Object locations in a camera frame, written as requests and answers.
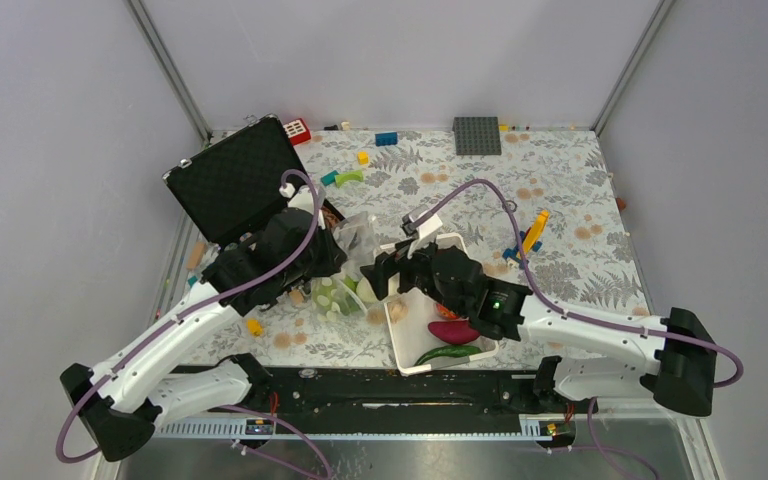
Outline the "clear zip top bag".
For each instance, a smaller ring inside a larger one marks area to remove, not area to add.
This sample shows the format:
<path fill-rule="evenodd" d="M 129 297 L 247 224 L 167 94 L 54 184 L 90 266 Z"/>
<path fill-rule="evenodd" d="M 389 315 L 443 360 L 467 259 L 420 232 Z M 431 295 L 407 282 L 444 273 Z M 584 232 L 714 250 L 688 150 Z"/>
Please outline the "clear zip top bag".
<path fill-rule="evenodd" d="M 364 305 L 355 294 L 357 283 L 364 278 L 360 272 L 360 267 L 372 264 L 375 256 L 380 252 L 375 230 L 376 224 L 377 217 L 374 214 L 363 212 L 347 217 L 333 228 L 332 233 L 337 246 L 346 254 L 347 258 L 338 272 L 328 278 L 344 282 L 361 306 L 361 311 L 348 316 L 334 316 L 333 314 L 325 316 L 320 314 L 314 306 L 320 320 L 336 321 L 345 318 L 360 318 L 367 314 L 371 306 L 379 302 L 373 305 Z"/>

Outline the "green cabbage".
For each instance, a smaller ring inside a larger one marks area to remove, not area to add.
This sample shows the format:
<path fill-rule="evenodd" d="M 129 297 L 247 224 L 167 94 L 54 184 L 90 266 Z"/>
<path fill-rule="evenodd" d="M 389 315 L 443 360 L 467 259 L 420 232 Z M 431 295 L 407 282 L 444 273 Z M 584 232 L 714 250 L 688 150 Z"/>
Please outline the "green cabbage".
<path fill-rule="evenodd" d="M 317 278 L 312 283 L 311 298 L 320 314 L 348 316 L 361 311 L 361 306 L 341 280 Z"/>

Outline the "purple sweet potato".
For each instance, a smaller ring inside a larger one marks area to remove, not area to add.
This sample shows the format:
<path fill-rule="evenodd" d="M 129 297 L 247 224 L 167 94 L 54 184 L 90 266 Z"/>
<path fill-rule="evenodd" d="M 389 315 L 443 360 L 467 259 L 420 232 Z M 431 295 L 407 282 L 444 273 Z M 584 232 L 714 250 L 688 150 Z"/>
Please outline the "purple sweet potato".
<path fill-rule="evenodd" d="M 450 345 L 468 344 L 481 336 L 468 321 L 435 321 L 430 322 L 427 329 L 435 338 Z"/>

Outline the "white radish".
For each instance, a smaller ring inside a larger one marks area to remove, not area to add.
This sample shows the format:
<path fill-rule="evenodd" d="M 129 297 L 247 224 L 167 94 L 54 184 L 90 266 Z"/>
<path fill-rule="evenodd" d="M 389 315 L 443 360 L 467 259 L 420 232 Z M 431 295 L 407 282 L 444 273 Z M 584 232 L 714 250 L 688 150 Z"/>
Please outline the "white radish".
<path fill-rule="evenodd" d="M 362 278 L 357 283 L 355 294 L 364 305 L 373 305 L 379 301 L 367 278 Z"/>

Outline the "red tomato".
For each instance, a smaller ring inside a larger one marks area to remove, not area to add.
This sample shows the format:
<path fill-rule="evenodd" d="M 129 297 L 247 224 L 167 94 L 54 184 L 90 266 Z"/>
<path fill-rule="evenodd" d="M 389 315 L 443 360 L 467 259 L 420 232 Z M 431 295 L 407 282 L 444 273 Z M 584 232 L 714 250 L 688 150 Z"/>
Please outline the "red tomato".
<path fill-rule="evenodd" d="M 442 304 L 436 303 L 434 308 L 435 308 L 436 314 L 445 321 L 465 321 L 466 320 L 466 317 L 457 314 L 456 312 L 446 308 Z"/>

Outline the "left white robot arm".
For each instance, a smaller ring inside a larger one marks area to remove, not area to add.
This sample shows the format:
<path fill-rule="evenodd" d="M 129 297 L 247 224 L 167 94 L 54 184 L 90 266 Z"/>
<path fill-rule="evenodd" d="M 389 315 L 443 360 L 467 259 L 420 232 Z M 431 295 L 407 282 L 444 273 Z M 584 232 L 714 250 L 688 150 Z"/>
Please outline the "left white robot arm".
<path fill-rule="evenodd" d="M 72 409 L 58 434 L 62 463 L 97 454 L 115 462 L 141 449 L 155 432 L 213 408 L 269 401 L 269 374 L 249 353 L 173 377 L 194 347 L 296 284 L 337 273 L 345 260 L 320 208 L 288 207 L 234 249 L 225 249 L 158 322 L 107 360 L 75 363 L 60 375 Z"/>

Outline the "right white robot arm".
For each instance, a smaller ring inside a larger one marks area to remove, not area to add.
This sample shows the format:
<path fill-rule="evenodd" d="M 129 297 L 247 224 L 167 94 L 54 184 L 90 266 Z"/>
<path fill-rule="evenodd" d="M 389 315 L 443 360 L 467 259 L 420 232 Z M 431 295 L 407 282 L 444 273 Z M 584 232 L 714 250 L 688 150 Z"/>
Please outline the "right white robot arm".
<path fill-rule="evenodd" d="M 559 343 L 592 353 L 588 360 L 542 360 L 533 396 L 543 410 L 594 397 L 649 396 L 679 414 L 711 414 L 717 345 L 695 313 L 677 307 L 666 317 L 576 312 L 526 285 L 486 275 L 457 247 L 406 250 L 401 242 L 361 267 L 377 299 L 418 290 L 489 339 Z"/>

